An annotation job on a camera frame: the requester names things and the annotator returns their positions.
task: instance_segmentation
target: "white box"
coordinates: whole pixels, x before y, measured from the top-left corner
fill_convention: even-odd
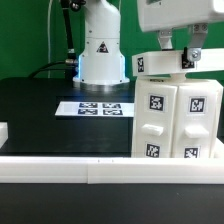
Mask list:
[[[222,93],[215,80],[138,77],[132,157],[153,157],[147,150],[160,158],[214,157]],[[167,111],[147,109],[153,94]]]

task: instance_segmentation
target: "white plastic edge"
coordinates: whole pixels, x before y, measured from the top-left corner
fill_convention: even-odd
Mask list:
[[[217,146],[218,151],[224,151],[220,141]],[[134,159],[2,156],[0,183],[224,184],[224,157]]]
[[[133,75],[186,74],[189,72],[224,70],[224,49],[203,49],[195,68],[182,69],[183,51],[154,51],[132,57]]]

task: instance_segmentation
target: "black table surface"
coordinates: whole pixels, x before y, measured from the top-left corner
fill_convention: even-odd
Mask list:
[[[131,118],[56,119],[61,100],[133,102],[134,87],[113,94],[74,90],[63,80],[0,81],[1,155],[130,156]],[[0,184],[0,223],[222,224],[224,185]]]
[[[0,122],[8,122],[9,134],[0,155],[130,156],[133,118],[56,117],[60,101],[133,103],[134,83],[99,93],[62,79],[0,81]]]

